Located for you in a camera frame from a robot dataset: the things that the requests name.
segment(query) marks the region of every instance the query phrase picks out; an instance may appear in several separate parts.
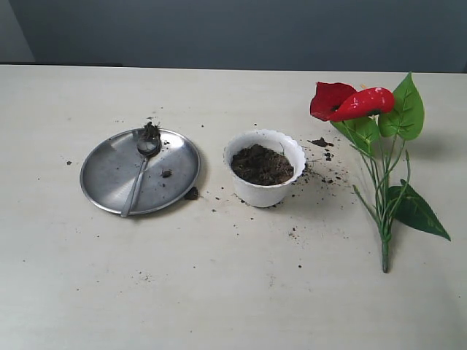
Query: steel plate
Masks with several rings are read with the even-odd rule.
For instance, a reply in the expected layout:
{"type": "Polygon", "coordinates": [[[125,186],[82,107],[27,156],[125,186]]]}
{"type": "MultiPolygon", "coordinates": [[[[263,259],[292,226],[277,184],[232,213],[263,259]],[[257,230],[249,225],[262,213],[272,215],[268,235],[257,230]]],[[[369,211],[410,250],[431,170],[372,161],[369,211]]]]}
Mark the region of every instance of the steel plate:
{"type": "MultiPolygon", "coordinates": [[[[142,161],[136,142],[143,130],[125,131],[107,139],[83,163],[82,191],[99,208],[121,213],[142,161]]],[[[201,157],[195,145],[174,131],[160,131],[161,151],[147,164],[130,215],[147,214],[173,204],[183,198],[199,175],[201,157]],[[171,171],[171,176],[162,177],[164,171],[171,171]]]]}

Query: white cup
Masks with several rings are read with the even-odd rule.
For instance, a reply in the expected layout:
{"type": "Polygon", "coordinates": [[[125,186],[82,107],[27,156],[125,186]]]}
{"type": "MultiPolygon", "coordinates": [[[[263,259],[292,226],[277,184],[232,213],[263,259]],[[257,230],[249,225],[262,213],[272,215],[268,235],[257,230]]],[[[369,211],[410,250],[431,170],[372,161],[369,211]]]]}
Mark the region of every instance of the white cup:
{"type": "Polygon", "coordinates": [[[233,177],[233,188],[236,195],[251,206],[266,208],[284,199],[291,184],[303,173],[306,157],[301,146],[291,137],[278,131],[253,130],[238,135],[228,143],[224,149],[224,163],[233,177]],[[272,186],[252,184],[238,177],[232,170],[232,159],[239,151],[254,144],[283,154],[293,167],[293,176],[282,184],[272,186]]]}

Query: gray wall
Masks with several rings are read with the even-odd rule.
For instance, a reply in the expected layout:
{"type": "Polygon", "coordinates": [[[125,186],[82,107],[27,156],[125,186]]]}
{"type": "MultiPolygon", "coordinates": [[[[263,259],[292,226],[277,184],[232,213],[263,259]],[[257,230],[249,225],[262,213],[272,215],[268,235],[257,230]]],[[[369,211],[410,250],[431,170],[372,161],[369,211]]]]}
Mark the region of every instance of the gray wall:
{"type": "Polygon", "coordinates": [[[8,0],[0,0],[0,62],[34,62],[8,0]]]}
{"type": "Polygon", "coordinates": [[[39,62],[452,72],[467,61],[466,0],[10,2],[39,62]]]}

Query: steel spoon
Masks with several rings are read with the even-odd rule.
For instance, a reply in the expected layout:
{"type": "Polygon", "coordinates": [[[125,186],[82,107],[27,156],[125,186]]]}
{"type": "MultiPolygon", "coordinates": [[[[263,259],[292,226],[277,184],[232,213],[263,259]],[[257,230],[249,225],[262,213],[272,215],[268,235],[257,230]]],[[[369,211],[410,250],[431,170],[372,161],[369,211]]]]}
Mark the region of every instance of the steel spoon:
{"type": "Polygon", "coordinates": [[[136,192],[137,187],[139,192],[139,188],[141,187],[141,182],[143,180],[144,170],[146,169],[147,162],[150,157],[158,153],[161,149],[161,140],[158,137],[147,138],[142,136],[138,139],[138,142],[136,143],[136,148],[138,149],[138,152],[143,156],[143,159],[139,167],[138,176],[135,178],[133,185],[131,186],[130,193],[126,198],[125,205],[123,206],[122,212],[120,214],[121,217],[127,217],[130,213],[131,207],[133,206],[134,202],[134,194],[136,192]]]}

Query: anthurium flower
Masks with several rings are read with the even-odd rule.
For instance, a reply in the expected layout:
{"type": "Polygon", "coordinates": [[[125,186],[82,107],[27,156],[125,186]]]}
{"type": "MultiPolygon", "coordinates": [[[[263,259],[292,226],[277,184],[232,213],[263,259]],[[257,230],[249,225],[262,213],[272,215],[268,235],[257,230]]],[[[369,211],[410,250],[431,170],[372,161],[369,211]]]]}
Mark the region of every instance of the anthurium flower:
{"type": "Polygon", "coordinates": [[[394,107],[394,96],[383,87],[357,91],[352,86],[335,82],[318,82],[309,113],[322,121],[342,122],[369,115],[388,113],[394,107]]]}

